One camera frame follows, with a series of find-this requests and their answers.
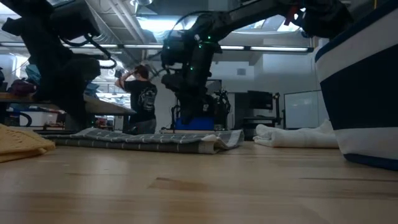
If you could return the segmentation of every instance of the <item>wooden table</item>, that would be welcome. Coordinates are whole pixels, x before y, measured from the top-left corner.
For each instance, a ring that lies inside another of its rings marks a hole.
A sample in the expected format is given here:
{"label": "wooden table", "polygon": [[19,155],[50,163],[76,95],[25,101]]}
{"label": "wooden table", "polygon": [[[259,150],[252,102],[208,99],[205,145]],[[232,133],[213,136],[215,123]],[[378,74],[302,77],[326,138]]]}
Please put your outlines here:
{"label": "wooden table", "polygon": [[59,147],[0,164],[0,222],[397,223],[398,175],[336,149],[217,155]]}
{"label": "wooden table", "polygon": [[[117,105],[116,103],[108,103],[101,101],[92,96],[84,95],[84,100],[86,103],[86,111],[89,114],[93,115],[109,115],[109,116],[123,116],[123,131],[127,131],[129,127],[129,116],[135,114],[136,112],[125,108],[121,105]],[[10,93],[0,93],[0,123],[4,122],[4,114],[2,114],[9,103],[20,103],[20,104],[29,104],[32,106],[41,106],[43,108],[49,108],[53,110],[59,110],[59,107],[55,106],[49,101],[44,102],[36,102],[32,100],[32,95],[27,97],[18,97],[14,96]]]}

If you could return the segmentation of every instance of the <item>computer monitor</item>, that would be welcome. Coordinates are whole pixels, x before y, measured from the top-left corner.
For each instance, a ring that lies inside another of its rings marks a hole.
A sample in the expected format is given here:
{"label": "computer monitor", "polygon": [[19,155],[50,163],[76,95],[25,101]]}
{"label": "computer monitor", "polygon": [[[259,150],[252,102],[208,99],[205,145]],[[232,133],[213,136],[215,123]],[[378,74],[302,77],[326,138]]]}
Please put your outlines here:
{"label": "computer monitor", "polygon": [[248,91],[248,95],[250,109],[274,109],[274,100],[272,98],[272,93],[263,91]]}

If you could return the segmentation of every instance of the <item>gray plaid cloth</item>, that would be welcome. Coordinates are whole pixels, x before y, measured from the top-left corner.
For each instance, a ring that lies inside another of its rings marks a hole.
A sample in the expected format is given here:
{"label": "gray plaid cloth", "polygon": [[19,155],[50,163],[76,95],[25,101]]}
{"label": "gray plaid cloth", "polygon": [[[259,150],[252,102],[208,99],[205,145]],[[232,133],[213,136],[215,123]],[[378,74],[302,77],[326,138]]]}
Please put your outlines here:
{"label": "gray plaid cloth", "polygon": [[96,128],[88,128],[71,135],[47,135],[58,146],[96,147],[155,152],[216,154],[244,141],[242,130],[220,131],[211,134],[142,134],[129,135]]}

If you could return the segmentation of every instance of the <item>man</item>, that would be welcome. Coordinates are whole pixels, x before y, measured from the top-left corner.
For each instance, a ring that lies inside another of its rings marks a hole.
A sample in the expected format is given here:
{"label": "man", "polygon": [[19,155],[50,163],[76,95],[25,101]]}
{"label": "man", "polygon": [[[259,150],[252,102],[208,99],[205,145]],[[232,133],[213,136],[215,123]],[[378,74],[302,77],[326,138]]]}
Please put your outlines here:
{"label": "man", "polygon": [[[135,80],[126,81],[131,75]],[[131,94],[131,109],[137,112],[130,117],[131,134],[155,133],[155,98],[157,88],[149,81],[148,77],[148,69],[144,65],[139,65],[134,71],[127,72],[115,82],[117,87]]]}

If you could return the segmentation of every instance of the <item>striped fabric bin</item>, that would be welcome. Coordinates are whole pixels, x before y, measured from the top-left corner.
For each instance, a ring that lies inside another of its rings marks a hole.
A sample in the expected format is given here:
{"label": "striped fabric bin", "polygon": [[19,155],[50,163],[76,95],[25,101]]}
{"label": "striped fabric bin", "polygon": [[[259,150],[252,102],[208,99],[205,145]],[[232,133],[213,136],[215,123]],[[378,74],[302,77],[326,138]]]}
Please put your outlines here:
{"label": "striped fabric bin", "polygon": [[344,157],[398,170],[398,0],[390,0],[315,57]]}

